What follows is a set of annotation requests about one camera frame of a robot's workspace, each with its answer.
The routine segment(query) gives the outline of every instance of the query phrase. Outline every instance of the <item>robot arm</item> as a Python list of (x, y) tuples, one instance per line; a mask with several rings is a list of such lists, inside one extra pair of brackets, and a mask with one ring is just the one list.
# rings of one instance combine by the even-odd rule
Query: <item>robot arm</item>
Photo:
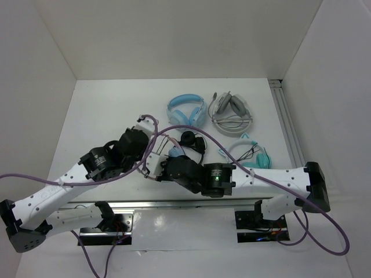
[[(19, 253), (39, 246), (46, 238), (78, 228), (112, 229), (118, 216), (107, 202), (97, 202), (87, 208), (58, 209), (78, 195), (97, 187), (94, 185), (69, 186), (66, 182), (88, 184), (105, 181), (129, 171), (140, 161), (153, 135), (154, 127), (146, 120), (127, 129), (119, 141), (111, 141), (103, 147), (92, 149), (81, 157), (72, 169), (56, 182), (60, 186), (47, 185), (37, 193), (17, 202), (0, 203), (0, 215), (6, 224), (7, 234)], [(147, 174), (157, 181), (174, 181), (192, 193), (209, 197), (232, 195), (235, 191), (272, 193), (271, 199), (256, 202), (254, 212), (257, 222), (277, 220), (282, 215), (303, 209), (310, 210), (294, 196), (264, 181), (246, 175), (232, 164), (211, 163), (200, 165), (185, 155), (167, 158), (152, 153), (146, 163)], [(296, 193), (329, 211), (326, 185), (317, 163), (292, 170), (250, 169), (253, 173), (288, 186)]]
[[(118, 141), (93, 148), (81, 157), (71, 170), (55, 181), (59, 186), (47, 185), (35, 194), (16, 202), (2, 201), (0, 216), (15, 250), (19, 253), (30, 251), (47, 237), (72, 229), (97, 227), (105, 231), (112, 228), (114, 222), (118, 221), (118, 216), (107, 202), (96, 202), (88, 208), (68, 211), (58, 209), (98, 186), (82, 184), (109, 180), (129, 171), (142, 159), (153, 133), (152, 122), (141, 120), (132, 129), (127, 129)], [(79, 186), (64, 185), (71, 182)]]

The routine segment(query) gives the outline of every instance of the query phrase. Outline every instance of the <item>table surface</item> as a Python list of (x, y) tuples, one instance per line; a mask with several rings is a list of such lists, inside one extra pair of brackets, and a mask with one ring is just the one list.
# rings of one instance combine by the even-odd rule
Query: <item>table surface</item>
[[(68, 170), (92, 147), (119, 138), (127, 127), (134, 125), (139, 114), (153, 114), (160, 120), (160, 128), (168, 126), (166, 103), (170, 98), (185, 93), (200, 94), (207, 102), (214, 92), (231, 91), (244, 96), (254, 116), (249, 134), (267, 148), (273, 159), (274, 168), (291, 166), (288, 150), (283, 139), (270, 88), (266, 79), (172, 79), (172, 80), (113, 80), (78, 81), (66, 121), (61, 133), (49, 178), (57, 178)], [(219, 134), (211, 123), (205, 131), (228, 145), (233, 139)], [(178, 131), (172, 133), (180, 136)], [(217, 148), (209, 144), (205, 162), (222, 162)], [(174, 183), (157, 183), (143, 179), (133, 173), (124, 180), (100, 186), (81, 195), (79, 200), (165, 200), (199, 199)], [(163, 218), (163, 213), (153, 215)], [(220, 221), (220, 214), (214, 215)], [(312, 233), (328, 248), (341, 250), (341, 242), (334, 226), (321, 215), (310, 214)], [(195, 228), (204, 229), (210, 225), (194, 223), (188, 219), (189, 233)], [(286, 215), (290, 238), (301, 238), (303, 230), (293, 214)], [(235, 234), (227, 227), (218, 228), (226, 240)], [(149, 233), (147, 240), (159, 240)], [(161, 240), (184, 240), (176, 233), (167, 233)], [(197, 242), (199, 237), (189, 237), (184, 244)], [(93, 265), (102, 275), (109, 246), (88, 247)], [(109, 264), (108, 277), (344, 277), (350, 278), (345, 257), (325, 253), (310, 239), (294, 247), (281, 246), (275, 242), (236, 243), (235, 240), (220, 244), (210, 243), (207, 250), (197, 250), (196, 244), (189, 250), (135, 251), (135, 246), (119, 246), (115, 249)], [(53, 236), (40, 247), (24, 253), (17, 278), (24, 277), (92, 277), (82, 250), (69, 232)]]
[[(323, 216), (309, 214), (311, 232), (327, 248), (342, 250), (338, 233)], [(290, 238), (295, 242), (303, 235), (303, 229), (294, 215), (287, 214), (286, 220)], [(225, 237), (224, 221), (217, 230)], [(183, 226), (192, 234), (195, 223)], [(207, 225), (197, 230), (209, 231)], [(337, 257), (321, 250), (307, 237), (298, 246), (286, 247), (277, 242), (236, 243), (225, 238), (225, 244), (202, 245), (196, 248), (194, 243), (199, 237), (180, 237), (179, 233), (167, 233), (164, 237), (154, 236), (147, 232), (145, 242), (175, 241), (174, 247), (184, 241), (188, 250), (168, 251), (133, 251), (132, 246), (118, 246), (113, 251), (108, 267), (108, 277), (177, 277), (177, 278), (312, 278), (337, 277), (351, 278), (346, 257)], [(88, 246), (87, 250), (100, 277), (103, 277), (106, 256), (110, 246)], [(70, 232), (61, 233), (46, 240), (39, 247), (22, 255), (16, 278), (36, 277), (93, 277), (77, 240)]]
[[(49, 179), (59, 178), (90, 149), (103, 146), (111, 140), (118, 140), (127, 127), (136, 124), (140, 114), (155, 116), (159, 120), (160, 129), (168, 127), (166, 105), (173, 97), (188, 93), (198, 94), (210, 104), (214, 92), (222, 94), (227, 91), (240, 94), (248, 102), (254, 118), (248, 134), (266, 147), (272, 158), (273, 168), (291, 168), (288, 149), (266, 79), (78, 81), (50, 168)], [(186, 104), (182, 109), (187, 114), (194, 106), (195, 104)], [(218, 133), (209, 118), (202, 128), (224, 146), (235, 140)], [(180, 139), (181, 132), (174, 130), (169, 134)], [(224, 162), (217, 150), (218, 147), (208, 140), (204, 163)], [(241, 153), (242, 149), (236, 149), (232, 154), (237, 156)], [(197, 153), (188, 154), (195, 160), (199, 159)], [(230, 197), (254, 198), (259, 195), (252, 196), (240, 191)], [(100, 185), (76, 198), (78, 201), (192, 199), (207, 198), (195, 195), (174, 182), (160, 183), (144, 179), (137, 172), (122, 180)]]

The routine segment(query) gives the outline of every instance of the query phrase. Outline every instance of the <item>purple cable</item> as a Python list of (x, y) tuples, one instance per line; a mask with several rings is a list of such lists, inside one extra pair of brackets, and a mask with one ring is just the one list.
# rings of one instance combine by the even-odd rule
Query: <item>purple cable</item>
[[(276, 235), (276, 241), (279, 243), (279, 244), (282, 244), (284, 246), (295, 246), (295, 245), (298, 245), (299, 243), (301, 243), (308, 235), (308, 232), (309, 232), (309, 220), (308, 220), (308, 215), (307, 213), (302, 210), (303, 214), (304, 214), (304, 217), (305, 217), (305, 226), (303, 226), (304, 224), (302, 224), (303, 228), (304, 228), (304, 235), (301, 237), (301, 239), (299, 239), (298, 241), (296, 242), (293, 242), (293, 243), (285, 243), (285, 242), (282, 242), (280, 241), (278, 238), (279, 238), (279, 235), (281, 235), (282, 233), (284, 233), (285, 231), (282, 231), (281, 233), (278, 233)], [(294, 211), (294, 215), (296, 217), (296, 219), (298, 219), (299, 222), (301, 222), (301, 219), (299, 218), (299, 216), (297, 215), (296, 211)]]
[[(129, 171), (123, 173), (122, 175), (119, 175), (117, 177), (114, 177), (110, 180), (105, 180), (105, 181), (93, 181), (93, 182), (86, 182), (86, 183), (80, 183), (80, 182), (65, 182), (63, 185), (65, 186), (92, 186), (92, 185), (101, 185), (101, 184), (107, 184), (109, 182), (112, 182), (112, 181), (116, 181), (116, 180), (119, 180), (123, 177), (126, 177), (127, 175), (131, 174), (132, 172), (134, 172), (136, 169), (139, 168), (139, 166), (146, 161), (146, 159), (149, 157), (149, 155), (151, 154), (153, 148), (155, 147), (155, 144), (154, 142), (156, 141), (157, 137), (158, 137), (158, 124), (157, 124), (157, 121), (156, 119), (151, 116), (151, 115), (142, 115), (142, 118), (150, 118), (153, 123), (154, 123), (154, 126), (155, 126), (155, 132), (154, 132), (154, 138), (155, 140), (151, 140), (151, 142), (147, 145), (147, 149), (144, 153), (144, 156), (142, 158), (142, 160), (137, 164), (135, 165), (133, 168), (131, 168)], [(34, 176), (31, 176), (31, 175), (24, 175), (24, 174), (17, 174), (17, 173), (10, 173), (10, 174), (4, 174), (4, 175), (0, 175), (0, 180), (2, 178), (8, 178), (8, 177), (16, 177), (16, 178), (25, 178), (25, 179), (28, 179), (28, 180), (33, 180), (33, 181), (38, 181), (38, 182), (41, 182), (43, 184), (50, 184), (50, 185), (59, 185), (58, 182), (56, 181), (48, 181), (48, 180), (44, 180), (43, 178), (38, 178), (38, 177), (34, 177)]]
[[(92, 264), (92, 262), (91, 262), (91, 260), (90, 260), (90, 258), (89, 258), (88, 252), (86, 251), (86, 248), (85, 248), (85, 246), (83, 245), (83, 242), (82, 242), (81, 238), (78, 236), (78, 234), (77, 234), (75, 231), (71, 231), (71, 233), (72, 233), (72, 234), (77, 238), (77, 241), (79, 241), (79, 244), (80, 244), (80, 246), (81, 246), (81, 248), (82, 248), (82, 251), (83, 251), (83, 253), (84, 253), (84, 255), (85, 255), (86, 261), (88, 262), (88, 265), (89, 265), (90, 269), (92, 270), (94, 276), (95, 276), (96, 278), (100, 278), (100, 276), (98, 275), (98, 273), (97, 273), (97, 272), (95, 271), (95, 269), (94, 269), (94, 266), (93, 266), (93, 264)], [(109, 263), (109, 261), (110, 261), (111, 254), (112, 254), (114, 248), (116, 247), (116, 245), (117, 245), (118, 243), (119, 243), (119, 242), (115, 242), (114, 245), (111, 247), (110, 252), (108, 253), (107, 260), (106, 260), (106, 269), (105, 269), (105, 271), (104, 271), (104, 276), (103, 276), (103, 278), (106, 278), (106, 277), (107, 277), (107, 273), (108, 273), (108, 263)]]
[[(244, 172), (246, 172), (247, 174), (251, 175), (250, 171), (243, 167), (214, 137), (212, 137), (210, 134), (206, 133), (205, 131), (203, 131), (202, 129), (199, 129), (197, 127), (193, 127), (193, 126), (186, 126), (186, 125), (179, 125), (179, 126), (171, 126), (171, 127), (168, 127), (168, 128), (165, 128), (163, 130), (161, 130), (160, 132), (158, 132), (158, 124), (157, 124), (157, 121), (156, 119), (151, 116), (151, 115), (143, 115), (142, 116), (143, 118), (150, 118), (153, 122), (154, 122), (154, 125), (155, 125), (155, 132), (154, 132), (154, 137), (150, 140), (150, 142), (148, 143), (148, 146), (147, 146), (147, 149), (146, 149), (146, 152), (142, 158), (142, 160), (137, 164), (135, 165), (133, 168), (131, 168), (128, 172), (125, 172), (124, 174), (122, 175), (119, 175), (118, 177), (115, 177), (115, 178), (112, 178), (110, 180), (107, 180), (107, 181), (100, 181), (100, 182), (88, 182), (88, 183), (85, 183), (85, 184), (80, 184), (80, 183), (76, 183), (76, 182), (70, 182), (70, 183), (65, 183), (66, 186), (89, 186), (89, 185), (100, 185), (100, 184), (106, 184), (106, 183), (109, 183), (111, 181), (116, 181), (116, 180), (119, 180), (123, 177), (126, 177), (127, 175), (129, 175), (130, 173), (134, 172), (136, 169), (139, 168), (139, 166), (141, 164), (143, 164), (146, 159), (149, 157), (151, 151), (153, 150), (154, 148), (154, 145), (155, 145), (155, 142), (156, 142), (156, 139), (158, 136), (160, 136), (161, 134), (169, 131), (169, 130), (172, 130), (172, 129), (178, 129), (178, 128), (187, 128), (187, 129), (193, 129), (193, 130), (196, 130), (197, 132), (209, 137), (209, 139), (211, 139), (225, 154), (227, 154), (227, 156), (241, 169), (243, 170)], [(22, 174), (4, 174), (4, 175), (0, 175), (0, 179), (1, 178), (5, 178), (5, 177), (19, 177), (19, 178), (27, 178), (29, 180), (34, 180), (34, 181), (39, 181), (39, 182), (43, 182), (43, 183), (46, 183), (46, 184), (51, 184), (51, 185), (59, 185), (57, 182), (52, 182), (52, 181), (48, 181), (48, 180), (44, 180), (44, 179), (41, 179), (41, 178), (36, 178), (36, 177), (33, 177), (33, 176), (30, 176), (30, 175), (22, 175)], [(317, 241), (315, 239), (315, 237), (313, 237), (313, 235), (309, 232), (308, 228), (304, 226), (303, 222), (298, 218), (299, 220), (299, 223), (301, 223), (302, 227), (305, 229), (305, 232), (306, 234), (308, 234), (312, 240), (318, 245), (320, 246), (320, 248), (324, 249), (325, 251), (327, 251), (328, 253), (332, 254), (332, 255), (337, 255), (337, 256), (342, 256), (342, 255), (345, 255), (346, 253), (349, 252), (349, 249), (350, 249), (350, 242), (349, 242), (349, 238), (347, 236), (347, 234), (344, 232), (344, 230), (341, 228), (341, 226), (332, 218), (330, 217), (328, 214), (326, 214), (320, 207), (318, 207), (316, 204), (314, 204), (313, 202), (307, 200), (306, 198), (302, 197), (301, 195), (299, 195), (298, 193), (296, 193), (295, 191), (289, 189), (289, 188), (286, 188), (284, 187), (283, 185), (275, 182), (275, 181), (271, 181), (269, 180), (268, 178), (264, 178), (260, 175), (257, 175), (255, 174), (254, 175), (255, 178), (257, 178), (258, 180), (261, 180), (261, 181), (264, 181), (268, 184), (271, 184), (271, 185), (274, 185), (286, 192), (289, 192), (290, 194), (294, 195), (295, 197), (297, 197), (298, 199), (302, 200), (304, 203), (310, 205), (311, 207), (315, 208), (317, 211), (319, 211), (327, 220), (329, 220), (335, 227), (336, 229), (341, 233), (342, 237), (344, 238), (344, 241), (345, 241), (345, 248), (342, 252), (335, 252), (335, 251), (332, 251), (332, 250), (329, 250), (328, 248), (324, 247), (322, 244), (320, 244), (319, 241)]]
[[(209, 137), (209, 139), (211, 139), (237, 165), (237, 167), (239, 167), (241, 170), (243, 170), (247, 174), (251, 175), (250, 171), (247, 168), (243, 167), (214, 137), (212, 137), (210, 134), (208, 134), (207, 132), (203, 131), (202, 129), (199, 129), (199, 128), (193, 127), (193, 126), (186, 126), (186, 125), (171, 126), (171, 127), (167, 127), (165, 129), (161, 130), (158, 133), (158, 136), (160, 136), (161, 134), (163, 134), (163, 133), (165, 133), (165, 132), (167, 132), (167, 131), (169, 131), (171, 129), (178, 129), (178, 128), (182, 128), (182, 127), (183, 128), (188, 128), (188, 129), (196, 130), (197, 132), (202, 133), (203, 135)], [(257, 174), (255, 174), (254, 177), (257, 178), (258, 180), (265, 181), (268, 184), (274, 185), (274, 186), (276, 186), (276, 187), (278, 187), (278, 188), (280, 188), (280, 189), (282, 189), (282, 190), (284, 190), (286, 192), (289, 192), (290, 194), (294, 195), (298, 199), (302, 200), (304, 203), (310, 205), (311, 207), (313, 207), (317, 211), (319, 211), (319, 213), (321, 213), (325, 218), (327, 218), (327, 220), (329, 220), (336, 227), (336, 229), (341, 233), (341, 235), (342, 235), (342, 237), (344, 238), (344, 241), (345, 241), (345, 248), (341, 252), (335, 252), (335, 251), (329, 250), (328, 248), (326, 248), (322, 244), (320, 244), (320, 242), (318, 242), (317, 240), (314, 240), (314, 237), (311, 236), (311, 234), (310, 234), (309, 230), (307, 229), (307, 227), (305, 227), (304, 224), (303, 224), (303, 222), (298, 218), (299, 223), (301, 223), (302, 227), (305, 229), (305, 232), (312, 238), (312, 240), (320, 248), (322, 248), (323, 250), (327, 251), (328, 253), (330, 253), (332, 255), (336, 255), (336, 256), (343, 256), (343, 255), (345, 255), (346, 253), (349, 252), (350, 242), (349, 242), (349, 238), (348, 238), (347, 234), (342, 229), (342, 227), (331, 216), (329, 216), (327, 213), (325, 213), (325, 211), (323, 209), (321, 209), (320, 207), (318, 207), (313, 202), (311, 202), (311, 201), (307, 200), (306, 198), (302, 197), (301, 195), (299, 195), (295, 191), (293, 191), (293, 190), (291, 190), (289, 188), (286, 188), (283, 185), (281, 185), (281, 184), (279, 184), (279, 183), (277, 183), (275, 181), (271, 181), (268, 178), (264, 178), (264, 177), (262, 177), (260, 175), (257, 175)]]

